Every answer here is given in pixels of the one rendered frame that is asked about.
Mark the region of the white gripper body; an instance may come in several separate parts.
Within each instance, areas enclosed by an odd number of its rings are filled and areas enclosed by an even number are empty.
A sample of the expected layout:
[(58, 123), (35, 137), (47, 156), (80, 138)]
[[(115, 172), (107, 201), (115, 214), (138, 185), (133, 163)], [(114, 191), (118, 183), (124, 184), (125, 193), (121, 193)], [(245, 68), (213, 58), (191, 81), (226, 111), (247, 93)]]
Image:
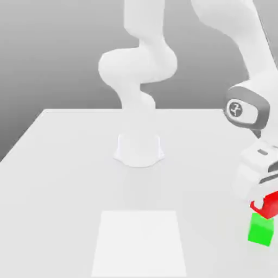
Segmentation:
[(264, 198), (278, 191), (278, 171), (267, 173), (240, 164), (235, 175), (232, 189), (244, 201)]

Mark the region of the small green cube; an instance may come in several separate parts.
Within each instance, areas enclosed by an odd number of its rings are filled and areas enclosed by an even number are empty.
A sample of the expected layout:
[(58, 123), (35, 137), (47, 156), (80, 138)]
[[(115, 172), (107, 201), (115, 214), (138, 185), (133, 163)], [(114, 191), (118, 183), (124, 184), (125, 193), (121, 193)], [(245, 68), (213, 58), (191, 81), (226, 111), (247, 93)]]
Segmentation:
[(274, 220), (252, 213), (248, 241), (269, 247), (274, 234)]

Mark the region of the small red cube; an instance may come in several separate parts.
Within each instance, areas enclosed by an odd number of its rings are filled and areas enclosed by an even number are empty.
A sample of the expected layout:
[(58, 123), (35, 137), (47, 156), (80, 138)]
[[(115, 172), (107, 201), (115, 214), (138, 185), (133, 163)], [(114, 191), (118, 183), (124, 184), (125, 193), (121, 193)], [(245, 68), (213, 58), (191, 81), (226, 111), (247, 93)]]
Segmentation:
[(278, 215), (278, 191), (266, 195), (262, 208), (257, 208), (255, 202), (250, 203), (250, 208), (265, 219), (271, 219)]

